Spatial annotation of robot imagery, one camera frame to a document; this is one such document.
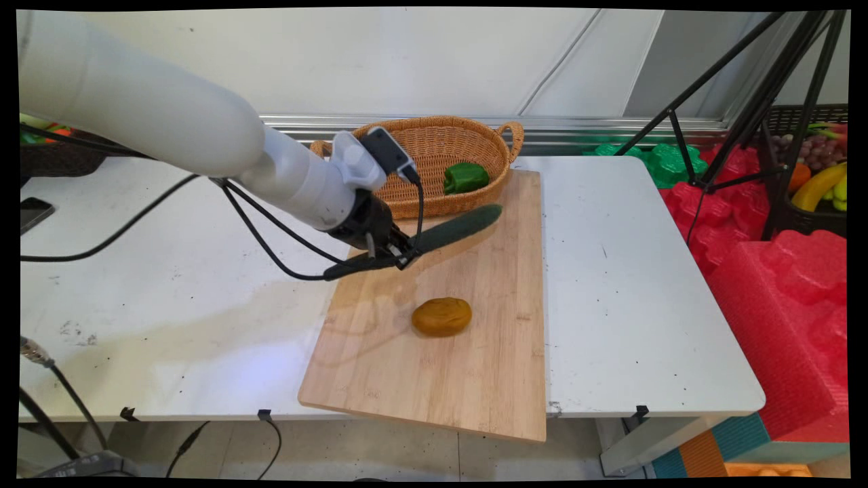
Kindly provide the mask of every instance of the wooden cutting board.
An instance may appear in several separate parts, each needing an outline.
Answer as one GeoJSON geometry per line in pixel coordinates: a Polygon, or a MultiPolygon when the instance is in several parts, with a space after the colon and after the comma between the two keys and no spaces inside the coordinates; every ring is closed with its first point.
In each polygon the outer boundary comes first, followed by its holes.
{"type": "MultiPolygon", "coordinates": [[[[499,438],[544,442],[543,251],[540,178],[512,171],[490,228],[396,268],[338,283],[299,402],[499,438]],[[427,300],[473,309],[460,334],[411,324],[427,300]]],[[[427,219],[426,227],[454,217],[427,219]]],[[[407,234],[415,221],[399,222],[407,234]]]]}

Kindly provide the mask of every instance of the white wall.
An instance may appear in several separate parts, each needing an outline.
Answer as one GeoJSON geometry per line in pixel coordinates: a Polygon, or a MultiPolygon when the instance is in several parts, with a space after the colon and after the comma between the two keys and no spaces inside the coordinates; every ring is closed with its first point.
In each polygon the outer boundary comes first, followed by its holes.
{"type": "MultiPolygon", "coordinates": [[[[766,15],[766,12],[666,10],[625,115],[657,115],[766,15]]],[[[702,85],[678,108],[678,116],[720,119],[780,24],[778,21],[771,26],[702,85]]]]}
{"type": "MultiPolygon", "coordinates": [[[[851,12],[848,10],[817,103],[847,103],[848,101],[847,92],[850,89],[850,14],[851,12]]],[[[817,67],[819,52],[823,49],[824,40],[825,33],[805,53],[799,66],[786,80],[784,88],[781,89],[778,99],[774,103],[775,105],[801,105],[805,103],[805,95],[807,95],[808,86],[811,84],[814,68],[817,67]]]]}
{"type": "MultiPolygon", "coordinates": [[[[260,113],[514,115],[594,9],[90,12],[260,113]]],[[[526,115],[621,116],[661,10],[604,10],[526,115]]]]}

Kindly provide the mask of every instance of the black cable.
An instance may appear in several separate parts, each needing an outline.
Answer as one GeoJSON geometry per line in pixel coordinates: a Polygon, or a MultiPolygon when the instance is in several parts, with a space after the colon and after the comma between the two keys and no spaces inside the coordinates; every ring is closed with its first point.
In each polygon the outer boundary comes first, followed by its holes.
{"type": "Polygon", "coordinates": [[[177,463],[178,459],[180,459],[181,456],[184,455],[184,452],[187,452],[187,450],[193,446],[193,442],[196,442],[196,439],[199,438],[199,434],[202,432],[202,429],[205,428],[205,425],[208,425],[210,423],[211,420],[206,420],[204,424],[199,425],[198,429],[192,431],[190,435],[187,436],[187,439],[184,440],[183,444],[181,444],[181,447],[178,448],[178,452],[174,455],[174,459],[172,459],[172,464],[168,466],[168,470],[166,471],[166,478],[172,477],[172,470],[174,469],[175,463],[177,463]]]}
{"type": "Polygon", "coordinates": [[[49,435],[52,439],[57,443],[57,445],[63,449],[63,452],[69,456],[70,459],[78,459],[80,456],[76,449],[69,443],[69,441],[57,430],[57,426],[54,425],[54,422],[49,419],[49,416],[43,412],[42,408],[39,408],[39,405],[24,391],[22,387],[18,387],[18,401],[24,405],[24,408],[30,412],[30,415],[33,415],[33,418],[39,422],[39,425],[45,428],[48,431],[49,435]]]}
{"type": "Polygon", "coordinates": [[[252,222],[250,222],[250,219],[247,217],[247,214],[245,214],[244,210],[241,209],[241,205],[238,204],[238,202],[235,200],[235,197],[233,197],[232,194],[229,192],[229,188],[227,186],[223,186],[222,188],[223,188],[223,193],[229,199],[229,202],[232,203],[232,207],[235,209],[235,211],[238,212],[238,216],[241,217],[241,219],[244,221],[244,225],[247,226],[247,229],[250,231],[250,234],[253,234],[253,237],[260,244],[260,246],[266,252],[266,254],[268,254],[268,257],[270,257],[272,259],[272,261],[274,261],[274,264],[276,264],[277,267],[279,267],[281,271],[283,271],[286,274],[289,274],[290,276],[292,276],[296,280],[321,281],[321,280],[326,279],[326,277],[323,276],[322,274],[310,275],[310,274],[296,273],[292,269],[286,267],[282,262],[280,262],[280,259],[277,257],[277,255],[274,253],[274,251],[271,250],[271,248],[268,246],[268,243],[266,243],[265,239],[262,239],[262,236],[256,230],[256,227],[253,225],[252,222]]]}
{"type": "Polygon", "coordinates": [[[690,223],[690,229],[687,231],[687,249],[690,249],[690,234],[694,232],[696,220],[700,218],[700,209],[702,208],[702,199],[705,198],[705,193],[706,190],[703,188],[702,193],[700,194],[700,202],[696,204],[696,215],[694,215],[694,221],[690,223]]]}
{"type": "Polygon", "coordinates": [[[422,189],[422,182],[416,181],[416,188],[419,190],[419,216],[416,220],[416,239],[413,240],[413,252],[419,249],[419,242],[422,240],[422,215],[424,214],[425,196],[422,189]]]}
{"type": "Polygon", "coordinates": [[[277,451],[274,452],[272,462],[268,463],[268,466],[266,466],[266,470],[263,471],[258,478],[256,478],[257,481],[262,479],[262,477],[266,475],[268,470],[271,469],[271,466],[274,464],[274,460],[277,459],[278,454],[280,454],[280,447],[283,446],[283,437],[280,436],[280,429],[277,428],[277,426],[271,420],[266,419],[266,422],[268,422],[272,427],[274,427],[274,431],[277,432],[277,451]]]}
{"type": "Polygon", "coordinates": [[[68,135],[55,134],[54,132],[50,132],[48,130],[37,129],[35,127],[31,127],[27,124],[19,123],[18,126],[24,132],[30,132],[31,134],[40,135],[41,137],[45,137],[47,139],[53,139],[55,141],[63,141],[68,142],[69,144],[75,144],[76,146],[82,146],[83,148],[91,148],[96,149],[97,151],[104,151],[107,153],[112,153],[116,155],[126,155],[133,157],[141,157],[145,159],[154,159],[149,155],[144,155],[139,151],[126,148],[124,146],[112,146],[109,144],[102,144],[100,142],[87,141],[85,139],[80,139],[78,137],[70,137],[68,135]]]}
{"type": "Polygon", "coordinates": [[[184,178],[181,181],[175,183],[173,187],[166,190],[162,195],[160,195],[156,200],[151,202],[150,205],[145,207],[141,212],[139,212],[135,217],[133,217],[129,222],[127,222],[122,228],[120,228],[117,232],[109,236],[108,239],[102,242],[97,247],[90,249],[89,251],[85,251],[79,254],[72,254],[70,256],[21,256],[22,261],[27,262],[69,262],[74,260],[83,260],[85,258],[89,258],[90,256],[99,253],[103,249],[105,249],[109,244],[116,241],[117,238],[121,237],[125,232],[129,230],[129,228],[133,227],[133,225],[138,222],[142,217],[144,217],[148,212],[154,209],[157,205],[162,203],[162,201],[166,200],[172,193],[177,191],[179,188],[183,187],[187,183],[191,182],[199,175],[190,175],[184,178]]]}
{"type": "Polygon", "coordinates": [[[57,366],[52,365],[50,369],[51,372],[54,373],[55,376],[57,376],[57,379],[60,380],[60,384],[63,385],[63,388],[66,389],[66,392],[69,393],[69,396],[72,397],[72,401],[76,403],[78,409],[82,411],[82,415],[84,415],[84,418],[88,420],[88,424],[90,424],[90,427],[94,429],[94,433],[96,434],[96,438],[99,439],[102,449],[104,451],[108,450],[109,443],[106,442],[105,435],[102,434],[102,430],[96,424],[93,416],[90,415],[88,407],[84,406],[82,399],[78,398],[78,394],[75,390],[72,389],[72,385],[69,384],[69,382],[66,380],[66,377],[63,376],[63,373],[61,373],[60,370],[57,369],[57,366]]]}
{"type": "Polygon", "coordinates": [[[289,234],[290,237],[292,237],[293,239],[298,241],[302,246],[307,247],[308,249],[312,250],[314,253],[319,254],[320,256],[330,260],[331,262],[334,262],[334,263],[337,263],[339,265],[346,266],[346,267],[360,268],[359,266],[356,266],[356,265],[349,263],[345,260],[341,260],[340,258],[337,258],[337,257],[327,253],[326,251],[323,251],[319,247],[316,247],[313,244],[311,244],[304,237],[301,237],[300,235],[296,234],[292,229],[290,229],[289,227],[284,225],[283,222],[279,221],[277,219],[277,217],[272,215],[271,212],[269,212],[268,210],[265,210],[256,200],[253,199],[253,197],[248,195],[246,192],[242,191],[241,188],[238,188],[235,185],[233,185],[231,181],[229,181],[227,179],[220,180],[220,184],[223,186],[229,187],[229,189],[232,190],[236,195],[238,195],[242,199],[244,199],[244,201],[249,203],[251,207],[255,208],[260,214],[263,214],[269,221],[271,221],[272,224],[277,226],[283,232],[289,234]]]}

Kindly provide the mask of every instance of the metal connector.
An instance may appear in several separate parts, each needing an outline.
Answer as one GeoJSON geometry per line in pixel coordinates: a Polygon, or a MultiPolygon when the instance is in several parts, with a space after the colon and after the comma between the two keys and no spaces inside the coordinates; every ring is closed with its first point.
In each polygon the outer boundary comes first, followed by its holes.
{"type": "Polygon", "coordinates": [[[45,352],[42,346],[24,336],[21,336],[21,355],[38,365],[45,367],[52,367],[54,365],[54,360],[45,352]]]}

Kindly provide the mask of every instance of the grapes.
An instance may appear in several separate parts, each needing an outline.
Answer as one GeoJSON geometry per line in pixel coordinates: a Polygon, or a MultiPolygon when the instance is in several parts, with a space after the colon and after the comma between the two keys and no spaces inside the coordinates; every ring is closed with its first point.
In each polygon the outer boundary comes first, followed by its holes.
{"type": "MultiPolygon", "coordinates": [[[[770,139],[778,164],[783,164],[792,144],[792,134],[773,135],[770,139]]],[[[846,158],[846,145],[825,135],[809,135],[799,145],[796,162],[806,164],[813,173],[831,168],[846,158]]]]}

